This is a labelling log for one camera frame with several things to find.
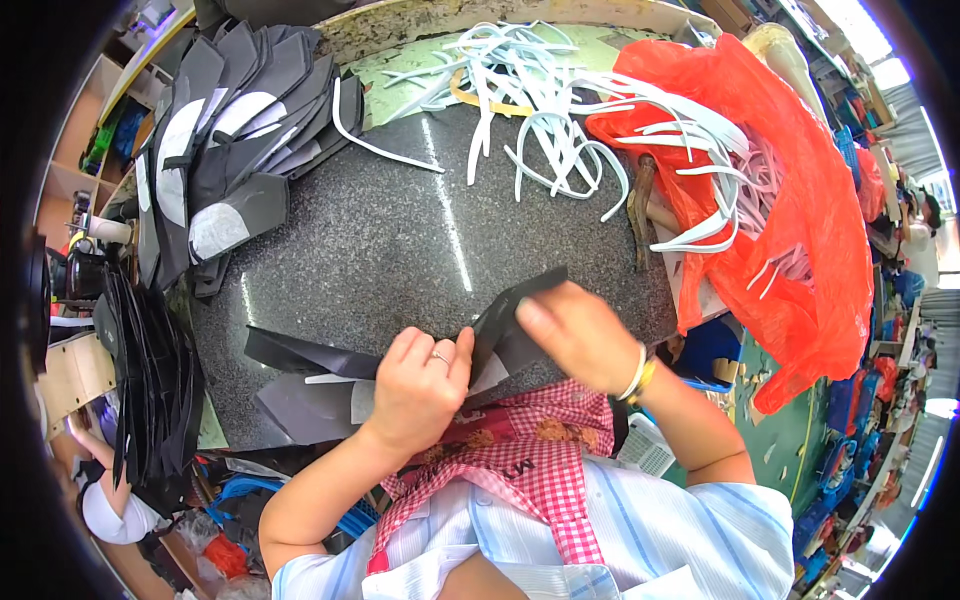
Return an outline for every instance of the hand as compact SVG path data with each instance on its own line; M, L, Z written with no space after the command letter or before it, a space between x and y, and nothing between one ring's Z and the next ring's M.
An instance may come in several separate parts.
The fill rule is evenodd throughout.
M66 429L74 438L78 438L86 434L84 422L80 419L80 414L76 412L70 413L66 416Z
M640 344L603 299L567 281L525 298L516 320L561 369L587 387L620 396L640 362Z
M447 361L431 356L438 352ZM405 463L435 444L467 397L473 329L457 343L433 338L416 327L396 336L376 372L373 414L360 429Z

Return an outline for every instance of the wrist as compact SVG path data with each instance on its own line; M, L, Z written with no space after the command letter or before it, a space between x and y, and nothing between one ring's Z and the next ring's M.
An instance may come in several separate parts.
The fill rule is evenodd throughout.
M398 444L391 444L384 440L369 422L360 426L351 439L361 446L365 458L382 461L383 467L390 472L396 472L407 464L413 453L407 452Z
M632 392L635 381L647 360L646 348L640 342L634 342L629 348L625 348L622 355L624 361L617 368L616 374L611 380L611 388L607 390L607 393L611 396L624 397L624 395Z

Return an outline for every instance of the right hand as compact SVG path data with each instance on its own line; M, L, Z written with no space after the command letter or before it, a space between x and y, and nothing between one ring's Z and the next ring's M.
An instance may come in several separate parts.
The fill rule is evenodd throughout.
M82 436L86 433L86 427L84 427L84 422L80 418L80 414L77 412L70 413L66 416L66 428L74 438Z
M642 350L602 298L566 281L524 298L516 320L569 376L620 396L636 374Z

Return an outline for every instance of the left hand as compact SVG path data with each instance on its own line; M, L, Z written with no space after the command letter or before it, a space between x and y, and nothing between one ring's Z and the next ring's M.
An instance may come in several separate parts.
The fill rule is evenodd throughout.
M456 344L434 342L416 327L404 329L376 372L373 414L358 433L403 463L435 444L467 397L472 353L470 327Z

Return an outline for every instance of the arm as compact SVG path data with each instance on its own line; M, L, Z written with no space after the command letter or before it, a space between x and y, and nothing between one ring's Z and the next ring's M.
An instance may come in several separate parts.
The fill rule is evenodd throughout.
M909 244L912 241L912 235L910 232L910 221L907 217L907 211L909 209L909 204L906 202L900 203L900 230L903 232L903 242Z
M100 487L104 491L104 496L107 497L110 508L122 519L132 490L132 485L127 481L127 465L124 464L123 470L120 472L120 485L115 490L113 488L113 448L99 438L90 435L90 432L84 429L76 413L71 413L67 417L67 427L73 434L73 439L86 448L106 470L100 476Z
M433 351L450 366L431 358ZM325 554L323 539L364 492L440 439L467 396L472 352L469 327L456 345L434 343L414 327L396 336L376 373L370 419L297 473L264 508L260 553L271 579L298 556Z
M615 396L630 387L641 357L639 343L602 299L567 282L524 299L516 318L571 377ZM687 485L756 482L743 438L730 419L663 364L657 364L640 402L688 471Z

